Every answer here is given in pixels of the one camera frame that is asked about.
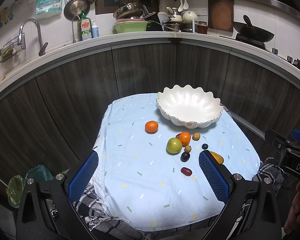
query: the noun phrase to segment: frying pan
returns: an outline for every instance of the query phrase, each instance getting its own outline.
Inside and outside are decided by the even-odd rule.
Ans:
[[[87,0],[70,0],[64,8],[63,14],[68,20],[72,20],[76,15],[81,16],[82,10],[85,10],[85,15],[90,11],[90,3]]]
[[[247,37],[249,39],[253,39],[260,42],[268,42],[271,41],[274,37],[274,34],[268,32],[259,27],[255,27],[251,24],[251,21],[247,15],[243,16],[243,19],[246,23],[232,22],[235,30],[240,33],[242,36]]]

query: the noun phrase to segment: stove knob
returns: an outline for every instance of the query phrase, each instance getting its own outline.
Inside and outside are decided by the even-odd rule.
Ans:
[[[292,57],[287,56],[287,60],[288,60],[288,62],[290,62],[292,64],[292,62],[293,62],[293,58]]]
[[[275,48],[272,48],[272,53],[275,54],[275,55],[278,55],[278,50],[275,49]]]

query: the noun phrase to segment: wooden cutting board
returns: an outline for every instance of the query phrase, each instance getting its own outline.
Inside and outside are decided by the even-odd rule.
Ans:
[[[233,32],[233,0],[208,0],[210,29]]]

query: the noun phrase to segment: dish soap label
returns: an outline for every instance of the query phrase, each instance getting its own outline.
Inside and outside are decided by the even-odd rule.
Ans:
[[[83,19],[81,21],[81,33],[82,33],[82,40],[89,40],[92,39],[91,35],[91,26],[89,19]]]

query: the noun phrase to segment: white scalloped bowl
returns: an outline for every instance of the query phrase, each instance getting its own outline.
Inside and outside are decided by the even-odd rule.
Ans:
[[[223,110],[220,99],[214,98],[212,92],[204,92],[190,85],[172,89],[164,88],[158,92],[157,106],[165,119],[177,126],[189,129],[205,128],[218,121]]]

